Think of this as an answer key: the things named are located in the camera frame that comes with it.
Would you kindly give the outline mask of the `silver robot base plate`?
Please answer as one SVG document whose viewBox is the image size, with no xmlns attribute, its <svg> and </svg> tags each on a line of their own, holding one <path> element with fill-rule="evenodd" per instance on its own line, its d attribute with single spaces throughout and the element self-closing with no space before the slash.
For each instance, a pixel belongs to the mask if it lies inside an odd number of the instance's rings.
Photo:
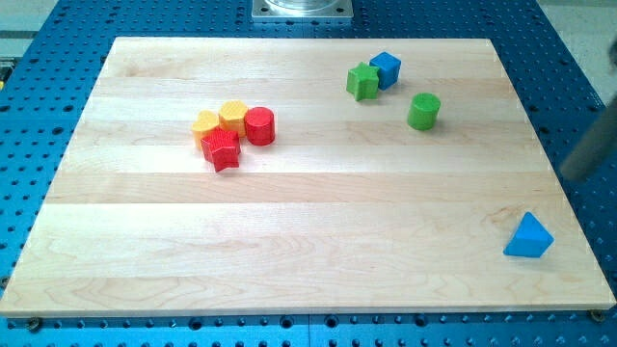
<svg viewBox="0 0 617 347">
<path fill-rule="evenodd" d="M 253 0 L 252 18 L 352 18 L 352 0 Z"/>
</svg>

